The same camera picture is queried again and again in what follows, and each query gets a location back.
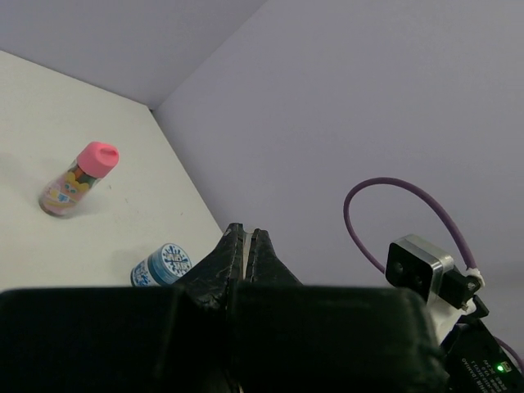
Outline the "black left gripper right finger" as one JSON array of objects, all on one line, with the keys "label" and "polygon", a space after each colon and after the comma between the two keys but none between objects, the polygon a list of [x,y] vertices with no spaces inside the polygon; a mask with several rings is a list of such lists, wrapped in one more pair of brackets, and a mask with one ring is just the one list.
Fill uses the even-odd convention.
[{"label": "black left gripper right finger", "polygon": [[241,232],[228,291],[228,371],[245,392],[442,392],[448,380],[421,297],[257,274],[269,236]]}]

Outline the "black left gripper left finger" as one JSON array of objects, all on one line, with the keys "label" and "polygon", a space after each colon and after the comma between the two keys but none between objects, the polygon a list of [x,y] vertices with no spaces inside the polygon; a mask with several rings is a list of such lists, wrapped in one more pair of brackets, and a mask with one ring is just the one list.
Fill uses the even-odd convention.
[{"label": "black left gripper left finger", "polygon": [[168,287],[31,288],[1,294],[4,392],[237,392],[224,367],[224,306],[244,231]]}]

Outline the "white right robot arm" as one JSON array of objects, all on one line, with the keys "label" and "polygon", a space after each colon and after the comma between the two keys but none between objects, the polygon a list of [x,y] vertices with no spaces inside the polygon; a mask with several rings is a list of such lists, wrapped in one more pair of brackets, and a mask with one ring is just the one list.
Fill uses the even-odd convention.
[{"label": "white right robot arm", "polygon": [[523,392],[520,368],[480,319],[456,324],[443,340],[441,349],[449,375],[447,392]]}]

